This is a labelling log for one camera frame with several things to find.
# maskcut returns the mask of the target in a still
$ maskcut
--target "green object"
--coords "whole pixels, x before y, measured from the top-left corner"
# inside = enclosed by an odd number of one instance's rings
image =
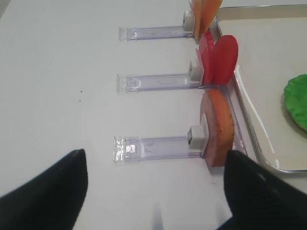
[[[284,104],[293,120],[307,131],[307,74],[288,81],[284,94]]]

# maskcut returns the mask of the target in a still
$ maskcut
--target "orange object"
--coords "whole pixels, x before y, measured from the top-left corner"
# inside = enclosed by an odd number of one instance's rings
[[[202,4],[203,0],[193,0],[191,4],[191,9],[195,17],[195,25],[194,25],[195,40],[198,40],[200,37]]]
[[[202,0],[202,2],[200,34],[209,29],[223,0]]]
[[[201,118],[206,114],[209,140],[204,158],[212,167],[225,164],[228,150],[232,149],[235,127],[228,101],[217,90],[207,90],[201,100]]]

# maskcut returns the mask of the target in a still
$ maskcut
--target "metal tray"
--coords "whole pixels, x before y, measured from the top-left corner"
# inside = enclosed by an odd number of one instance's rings
[[[283,106],[288,80],[307,73],[307,5],[221,8],[220,35],[239,44],[235,89],[263,166],[307,172],[307,132]]]

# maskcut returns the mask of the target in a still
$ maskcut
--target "white table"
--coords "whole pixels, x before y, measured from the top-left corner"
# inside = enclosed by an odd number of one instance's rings
[[[286,3],[307,0],[223,6]],[[193,39],[120,43],[118,27],[178,25],[188,7],[187,0],[11,1],[0,20],[0,196],[84,148],[89,188],[76,230],[152,229],[159,212],[164,230],[215,229],[231,216],[221,170],[211,177],[201,159],[112,161],[114,136],[185,135],[199,123],[201,90],[116,92],[117,73],[184,72],[196,47]],[[286,181],[307,192],[304,178]]]

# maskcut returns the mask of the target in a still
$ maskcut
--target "red disc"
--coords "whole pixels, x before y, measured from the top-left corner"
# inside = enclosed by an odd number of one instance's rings
[[[201,61],[204,67],[202,84],[210,84],[213,78],[213,47],[214,42],[210,31],[203,33],[200,39]]]
[[[222,36],[213,49],[213,79],[216,85],[225,85],[232,78],[238,59],[238,43],[231,35]]]

